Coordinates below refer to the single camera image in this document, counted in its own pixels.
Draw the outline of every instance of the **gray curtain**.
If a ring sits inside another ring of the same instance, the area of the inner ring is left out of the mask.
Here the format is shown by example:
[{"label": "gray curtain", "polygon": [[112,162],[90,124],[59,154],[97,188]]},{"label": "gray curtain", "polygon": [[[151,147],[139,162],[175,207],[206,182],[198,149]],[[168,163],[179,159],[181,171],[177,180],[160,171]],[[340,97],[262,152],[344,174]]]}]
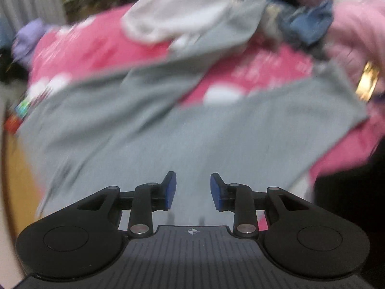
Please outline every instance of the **gray curtain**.
[{"label": "gray curtain", "polygon": [[14,33],[36,18],[47,24],[66,23],[62,0],[0,0],[0,17],[8,21]]}]

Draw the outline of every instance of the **lavender fabric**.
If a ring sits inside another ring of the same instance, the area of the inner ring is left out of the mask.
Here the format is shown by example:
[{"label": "lavender fabric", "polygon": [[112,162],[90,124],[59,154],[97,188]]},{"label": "lavender fabric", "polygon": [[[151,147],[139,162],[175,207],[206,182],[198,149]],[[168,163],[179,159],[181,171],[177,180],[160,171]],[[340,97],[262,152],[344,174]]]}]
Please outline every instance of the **lavender fabric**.
[{"label": "lavender fabric", "polygon": [[15,61],[29,69],[31,66],[33,51],[42,36],[47,32],[48,25],[38,18],[25,25],[16,34],[12,47],[12,56]]}]

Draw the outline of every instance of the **wooden surface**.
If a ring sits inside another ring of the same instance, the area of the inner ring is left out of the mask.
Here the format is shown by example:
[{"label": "wooden surface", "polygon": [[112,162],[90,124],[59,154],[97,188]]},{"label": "wooden surface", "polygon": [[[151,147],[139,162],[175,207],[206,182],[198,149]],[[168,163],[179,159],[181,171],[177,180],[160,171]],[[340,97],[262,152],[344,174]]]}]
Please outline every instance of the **wooden surface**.
[{"label": "wooden surface", "polygon": [[17,137],[5,133],[4,185],[7,213],[15,236],[35,221],[40,193]]}]

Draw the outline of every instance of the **gold object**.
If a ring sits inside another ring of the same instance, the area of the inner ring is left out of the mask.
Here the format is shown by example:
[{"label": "gold object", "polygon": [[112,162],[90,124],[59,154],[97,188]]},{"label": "gold object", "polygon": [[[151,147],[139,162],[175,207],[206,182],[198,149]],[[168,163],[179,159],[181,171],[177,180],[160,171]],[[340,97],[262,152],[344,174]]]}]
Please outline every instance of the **gold object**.
[{"label": "gold object", "polygon": [[361,100],[365,102],[370,100],[379,79],[379,73],[380,70],[372,62],[366,63],[356,90],[356,94]]}]

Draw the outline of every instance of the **white cloth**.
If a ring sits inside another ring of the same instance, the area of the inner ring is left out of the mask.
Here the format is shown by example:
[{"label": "white cloth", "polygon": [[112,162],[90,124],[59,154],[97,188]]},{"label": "white cloth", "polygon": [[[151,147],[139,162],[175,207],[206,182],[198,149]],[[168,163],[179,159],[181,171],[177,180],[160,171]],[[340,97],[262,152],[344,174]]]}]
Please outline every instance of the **white cloth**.
[{"label": "white cloth", "polygon": [[197,39],[231,8],[232,0],[139,0],[122,17],[122,28],[133,40],[156,43],[182,35]]}]

